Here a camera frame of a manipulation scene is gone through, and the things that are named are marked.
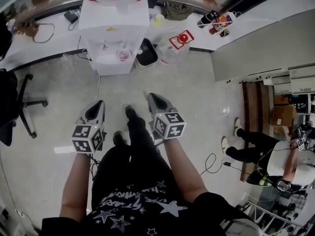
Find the white star graphic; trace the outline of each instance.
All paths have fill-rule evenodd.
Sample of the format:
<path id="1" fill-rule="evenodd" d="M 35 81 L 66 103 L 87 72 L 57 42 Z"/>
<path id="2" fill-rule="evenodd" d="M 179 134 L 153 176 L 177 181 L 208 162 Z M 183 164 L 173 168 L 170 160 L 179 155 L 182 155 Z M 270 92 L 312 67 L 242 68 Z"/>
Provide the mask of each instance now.
<path id="1" fill-rule="evenodd" d="M 147 234 L 150 234 L 151 236 L 153 236 L 154 234 L 157 234 L 156 229 L 155 228 L 153 228 L 153 229 L 148 228 Z"/>
<path id="2" fill-rule="evenodd" d="M 114 224 L 110 229 L 118 228 L 122 233 L 125 231 L 125 226 L 131 225 L 129 222 L 124 221 L 124 216 L 121 216 L 119 219 L 110 218 Z"/>
<path id="3" fill-rule="evenodd" d="M 160 213 L 165 213 L 165 212 L 169 212 L 172 215 L 174 215 L 175 217 L 178 217 L 178 211 L 179 210 L 185 210 L 187 209 L 187 207 L 183 207 L 183 206 L 177 206 L 177 201 L 172 201 L 169 204 L 165 204 L 165 203 L 161 203 L 161 202 L 157 202 L 157 204 L 159 204 L 160 206 L 162 206 L 164 209 L 160 212 Z"/>
<path id="4" fill-rule="evenodd" d="M 103 220 L 103 224 L 105 224 L 105 222 L 106 222 L 106 220 L 107 220 L 107 218 L 109 217 L 109 216 L 114 216 L 115 214 L 113 214 L 113 213 L 110 213 L 112 210 L 108 210 L 107 212 L 104 212 L 104 211 L 100 211 L 100 215 L 98 215 L 98 216 L 96 216 L 96 217 L 94 217 L 94 218 L 102 218 L 102 220 Z"/>
<path id="5" fill-rule="evenodd" d="M 143 214 L 146 210 L 144 210 L 143 207 L 141 207 L 141 209 L 139 210 L 139 212 L 141 212 L 141 214 Z"/>
<path id="6" fill-rule="evenodd" d="M 162 182 L 157 181 L 157 187 L 166 187 L 166 185 L 164 185 L 164 180 Z"/>

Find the tiled floor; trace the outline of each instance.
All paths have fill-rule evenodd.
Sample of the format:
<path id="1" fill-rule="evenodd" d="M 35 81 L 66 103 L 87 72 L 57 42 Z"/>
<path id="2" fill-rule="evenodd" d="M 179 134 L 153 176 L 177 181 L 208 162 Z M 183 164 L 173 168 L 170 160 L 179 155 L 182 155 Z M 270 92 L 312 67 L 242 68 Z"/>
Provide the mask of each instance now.
<path id="1" fill-rule="evenodd" d="M 75 156 L 54 154 L 54 147 L 71 145 L 70 136 L 80 111 L 96 96 L 98 75 L 86 60 L 77 56 L 64 56 L 25 68 L 17 72 L 18 78 L 22 79 L 27 72 L 34 75 L 27 93 L 32 98 L 47 97 L 49 101 L 46 108 L 40 105 L 27 108 L 38 137 L 32 139 L 18 119 L 12 146 L 0 144 L 0 148 L 17 209 L 28 214 L 40 227 L 42 218 L 59 215 L 63 186 Z M 180 142 L 199 172 L 205 169 L 205 159 L 210 153 L 217 156 L 210 171 L 220 167 L 223 135 L 237 148 L 243 146 L 240 138 L 233 137 L 235 118 L 243 119 L 244 116 L 241 85 L 216 83 L 210 54 L 190 52 L 182 65 L 158 65 L 144 72 L 132 70 L 126 75 L 102 77 L 98 98 L 106 104 L 105 130 L 108 136 L 103 151 L 95 156 L 97 159 L 112 147 L 111 137 L 116 130 L 127 131 L 123 104 L 133 104 L 140 116 L 150 121 L 145 92 L 168 98 L 187 121 Z M 163 147 L 160 149 L 166 158 Z M 233 166 L 241 168 L 241 163 L 234 162 Z M 205 173 L 202 177 L 209 191 L 221 194 L 232 205 L 238 204 L 248 187 L 239 181 L 238 170 L 226 166 L 217 174 Z M 8 210 L 12 211 L 2 172 L 0 190 Z M 23 223 L 30 227 L 28 218 L 24 218 Z"/>

